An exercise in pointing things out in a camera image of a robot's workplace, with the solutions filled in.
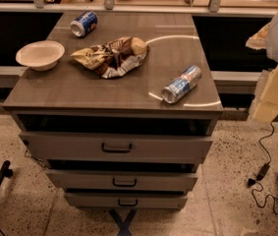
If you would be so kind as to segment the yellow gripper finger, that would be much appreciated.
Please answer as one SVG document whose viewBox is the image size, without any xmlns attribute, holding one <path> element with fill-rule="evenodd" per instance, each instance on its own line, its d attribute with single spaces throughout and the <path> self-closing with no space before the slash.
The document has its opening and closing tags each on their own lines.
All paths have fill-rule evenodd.
<svg viewBox="0 0 278 236">
<path fill-rule="evenodd" d="M 246 47 L 255 50 L 265 49 L 268 30 L 269 24 L 266 24 L 257 33 L 255 33 L 247 40 Z"/>
<path fill-rule="evenodd" d="M 278 115 L 278 65 L 267 77 L 252 118 L 261 123 L 270 123 Z"/>
</svg>

